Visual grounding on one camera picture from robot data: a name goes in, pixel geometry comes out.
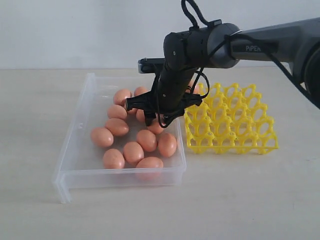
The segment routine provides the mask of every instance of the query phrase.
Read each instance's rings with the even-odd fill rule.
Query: transparent box
[[[160,157],[164,163],[163,168],[129,168],[126,165],[123,169],[104,169],[102,158],[107,148],[94,146],[90,139],[92,128],[103,127],[108,119],[107,109],[113,104],[116,91],[127,88],[133,92],[139,86],[149,85],[138,77],[97,77],[94,73],[87,75],[52,178],[62,203],[72,201],[70,189],[75,188],[181,184],[187,164],[179,119],[163,131],[173,134],[177,139],[177,151],[172,157],[163,158],[158,150],[144,153],[145,157]],[[136,140],[139,130],[146,128],[134,115],[130,115],[126,122],[129,133],[115,137],[111,146],[121,152],[128,141]],[[150,181],[142,181],[137,177],[145,173],[157,174],[158,177]]]

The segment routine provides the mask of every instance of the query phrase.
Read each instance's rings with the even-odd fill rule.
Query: clear plastic container
[[[91,142],[90,132],[94,127],[104,126],[108,119],[107,109],[113,104],[116,91],[128,88],[133,92],[139,86],[148,87],[149,84],[144,84],[138,77],[97,77],[94,73],[87,75],[52,178],[62,203],[71,202],[70,189],[74,188],[169,186],[181,183],[187,164],[178,119],[164,130],[177,138],[178,146],[172,157],[161,157],[164,163],[161,169],[127,166],[124,169],[104,169],[102,158],[106,149],[96,147]],[[130,116],[127,123],[129,133],[124,137],[115,137],[112,148],[122,151],[128,141],[136,139],[140,129],[146,128],[135,116]],[[160,154],[156,151],[145,153],[145,156],[160,157]],[[152,181],[137,178],[139,173],[159,172],[160,175]]]

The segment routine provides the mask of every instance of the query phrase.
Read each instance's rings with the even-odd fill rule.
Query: yellow egg tray
[[[201,95],[208,89],[199,83]],[[267,154],[278,149],[274,119],[267,115],[256,85],[240,88],[238,83],[223,87],[216,83],[200,106],[185,110],[186,145],[196,154],[214,150],[246,154],[256,150]]]

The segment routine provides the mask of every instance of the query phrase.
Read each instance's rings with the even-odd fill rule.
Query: white table
[[[51,177],[87,73],[154,77],[135,69],[0,71],[0,239],[320,238],[320,110],[274,67],[206,73],[224,86],[257,85],[275,118],[278,150],[186,148],[181,186],[78,189],[73,203],[61,204]]]

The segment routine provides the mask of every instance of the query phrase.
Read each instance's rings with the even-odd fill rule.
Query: robotic arm
[[[206,27],[198,26],[186,2]],[[139,72],[154,73],[155,79],[149,92],[126,100],[128,111],[133,108],[144,111],[147,126],[157,118],[166,128],[175,118],[184,115],[185,108],[199,106],[208,94],[193,93],[200,76],[210,88],[203,70],[229,69],[240,60],[273,61],[300,92],[320,108],[320,17],[242,31],[232,23],[206,21],[193,0],[182,0],[181,6],[192,27],[165,37],[164,58],[138,61]],[[291,74],[281,62],[289,63]],[[193,87],[186,92],[194,74],[197,77]]]

